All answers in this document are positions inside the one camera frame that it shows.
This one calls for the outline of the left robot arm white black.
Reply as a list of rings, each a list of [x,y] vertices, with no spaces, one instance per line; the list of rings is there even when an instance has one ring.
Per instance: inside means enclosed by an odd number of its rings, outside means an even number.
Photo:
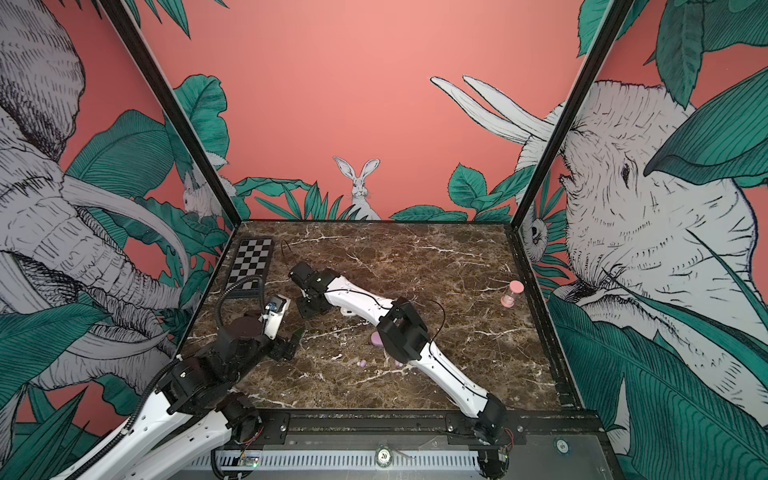
[[[59,478],[168,479],[229,442],[251,446],[265,423],[233,388],[266,358],[292,359],[303,334],[278,334],[289,298],[258,299],[260,310],[219,322],[213,342],[163,367],[129,418]]]

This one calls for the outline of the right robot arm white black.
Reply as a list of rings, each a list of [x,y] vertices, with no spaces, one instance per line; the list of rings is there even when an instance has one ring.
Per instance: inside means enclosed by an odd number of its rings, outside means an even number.
[[[302,292],[297,300],[302,317],[312,318],[337,307],[363,318],[376,328],[391,357],[419,369],[441,387],[461,413],[473,421],[473,431],[481,442],[493,445],[502,436],[505,405],[442,353],[408,299],[375,295],[332,269],[316,271],[306,262],[296,264],[289,278]]]

